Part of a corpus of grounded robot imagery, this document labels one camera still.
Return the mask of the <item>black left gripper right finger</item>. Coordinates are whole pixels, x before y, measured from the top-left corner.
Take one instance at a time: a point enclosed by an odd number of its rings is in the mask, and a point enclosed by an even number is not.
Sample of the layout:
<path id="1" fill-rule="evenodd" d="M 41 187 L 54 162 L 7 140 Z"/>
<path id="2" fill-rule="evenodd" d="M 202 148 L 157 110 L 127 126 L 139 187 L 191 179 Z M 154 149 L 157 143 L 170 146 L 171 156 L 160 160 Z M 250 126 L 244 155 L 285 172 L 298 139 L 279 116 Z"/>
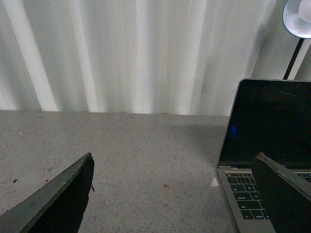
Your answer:
<path id="1" fill-rule="evenodd" d="M 250 163 L 277 233 L 311 231 L 311 183 L 260 152 Z"/>

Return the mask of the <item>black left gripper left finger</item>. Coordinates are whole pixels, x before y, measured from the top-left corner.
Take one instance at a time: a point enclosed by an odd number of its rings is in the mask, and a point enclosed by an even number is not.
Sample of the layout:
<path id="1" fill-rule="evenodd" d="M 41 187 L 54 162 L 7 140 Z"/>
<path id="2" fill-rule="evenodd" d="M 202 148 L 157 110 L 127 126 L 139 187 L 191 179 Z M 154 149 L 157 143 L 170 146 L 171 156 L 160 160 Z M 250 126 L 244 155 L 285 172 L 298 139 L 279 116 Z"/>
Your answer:
<path id="1" fill-rule="evenodd" d="M 94 160 L 88 152 L 0 217 L 2 233 L 76 233 L 89 200 Z"/>

